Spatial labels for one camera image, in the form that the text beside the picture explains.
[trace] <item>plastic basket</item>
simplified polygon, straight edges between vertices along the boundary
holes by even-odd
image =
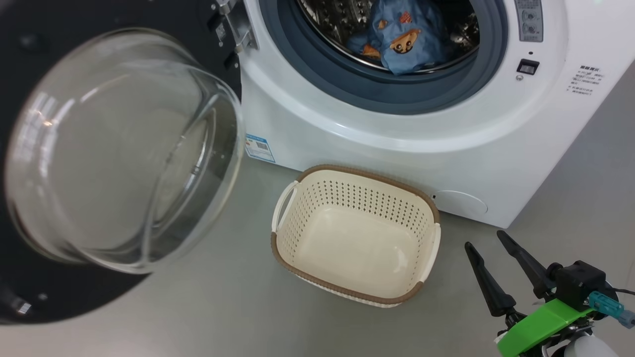
[[[321,165],[278,199],[273,254],[303,280],[378,307],[413,297],[441,239],[439,212],[422,191],[371,173]]]

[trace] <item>white washing machine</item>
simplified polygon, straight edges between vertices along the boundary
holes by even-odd
[[[258,47],[240,55],[251,157],[381,173],[440,210],[498,227],[635,58],[620,39],[635,10],[628,0],[471,0],[478,49],[402,77],[346,58],[306,16],[324,20],[302,9],[311,1],[245,1]]]

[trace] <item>blue connector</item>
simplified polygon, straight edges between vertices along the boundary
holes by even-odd
[[[589,295],[589,307],[601,314],[615,318],[622,326],[630,329],[635,327],[635,313],[624,309],[624,305],[600,292]]]

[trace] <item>washing machine door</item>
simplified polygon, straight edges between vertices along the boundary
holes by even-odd
[[[244,147],[220,10],[0,2],[5,320],[89,311],[209,233]]]

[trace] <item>door hinge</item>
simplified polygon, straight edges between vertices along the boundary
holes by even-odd
[[[241,53],[248,46],[257,50],[258,43],[244,2],[242,0],[217,0],[217,3],[218,11],[227,19],[234,40],[236,40],[236,53]]]

